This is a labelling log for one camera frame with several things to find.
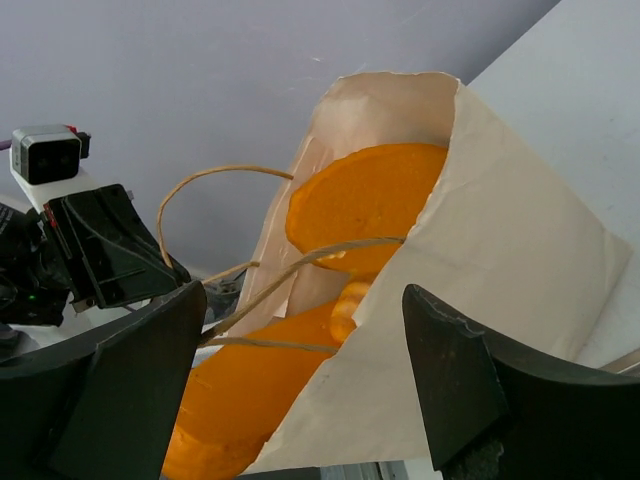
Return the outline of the beige paper bag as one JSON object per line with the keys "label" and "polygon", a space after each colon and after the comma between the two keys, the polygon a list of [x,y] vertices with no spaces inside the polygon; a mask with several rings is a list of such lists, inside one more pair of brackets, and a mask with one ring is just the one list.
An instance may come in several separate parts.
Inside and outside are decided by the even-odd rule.
{"label": "beige paper bag", "polygon": [[[406,236],[307,254],[288,241],[289,201],[301,184],[351,153],[402,143],[448,150]],[[572,360],[630,255],[630,246],[458,79],[361,73],[338,80],[314,110],[267,212],[238,308],[223,324],[228,345],[329,357],[241,474],[427,455],[402,312],[408,285]],[[356,329],[339,343],[331,312],[349,280],[364,275],[374,281],[353,314]]]}

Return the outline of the round smooth bun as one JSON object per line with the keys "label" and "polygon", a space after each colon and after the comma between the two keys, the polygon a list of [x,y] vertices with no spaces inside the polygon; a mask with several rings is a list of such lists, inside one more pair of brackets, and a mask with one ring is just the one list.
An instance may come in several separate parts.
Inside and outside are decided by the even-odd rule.
{"label": "round smooth bun", "polygon": [[386,144],[332,162],[291,195],[288,241],[307,254],[345,241],[406,236],[447,154],[432,144]]}

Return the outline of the small croissant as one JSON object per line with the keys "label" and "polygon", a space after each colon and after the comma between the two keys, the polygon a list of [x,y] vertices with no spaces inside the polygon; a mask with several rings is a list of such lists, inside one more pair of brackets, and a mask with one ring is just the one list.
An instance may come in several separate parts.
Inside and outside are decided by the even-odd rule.
{"label": "small croissant", "polygon": [[374,277],[354,276],[345,285],[331,312],[329,328],[335,341],[343,343],[356,329],[353,314],[366,296]]}

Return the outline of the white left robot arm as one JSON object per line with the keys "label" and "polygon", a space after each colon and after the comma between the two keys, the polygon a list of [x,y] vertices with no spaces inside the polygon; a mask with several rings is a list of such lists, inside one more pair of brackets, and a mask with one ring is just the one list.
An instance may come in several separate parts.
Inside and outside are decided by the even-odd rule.
{"label": "white left robot arm", "polygon": [[156,479],[207,299],[123,186],[1,210],[1,322],[59,326],[69,302],[126,314],[1,362],[5,479]]}

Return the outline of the long scored baguette loaf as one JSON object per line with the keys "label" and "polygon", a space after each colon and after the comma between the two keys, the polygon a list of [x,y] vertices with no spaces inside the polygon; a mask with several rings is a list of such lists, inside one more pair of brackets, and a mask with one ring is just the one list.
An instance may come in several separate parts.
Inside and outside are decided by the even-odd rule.
{"label": "long scored baguette loaf", "polygon": [[228,345],[192,369],[162,472],[232,479],[257,458],[328,359],[296,348]]}

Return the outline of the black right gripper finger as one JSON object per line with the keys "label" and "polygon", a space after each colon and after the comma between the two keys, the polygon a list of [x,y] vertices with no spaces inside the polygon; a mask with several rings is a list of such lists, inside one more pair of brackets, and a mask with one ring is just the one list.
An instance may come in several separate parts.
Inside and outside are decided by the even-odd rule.
{"label": "black right gripper finger", "polygon": [[405,337],[433,468],[446,479],[635,479],[639,381],[542,353],[417,285]]}

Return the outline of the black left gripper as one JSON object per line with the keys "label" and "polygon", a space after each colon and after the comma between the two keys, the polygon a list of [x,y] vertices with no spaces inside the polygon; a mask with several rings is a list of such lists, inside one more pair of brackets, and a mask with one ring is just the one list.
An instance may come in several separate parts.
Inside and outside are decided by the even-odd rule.
{"label": "black left gripper", "polygon": [[1,476],[157,479],[201,335],[204,288],[165,263],[120,184],[51,199],[42,220],[74,302],[105,309],[171,293],[2,362]]}

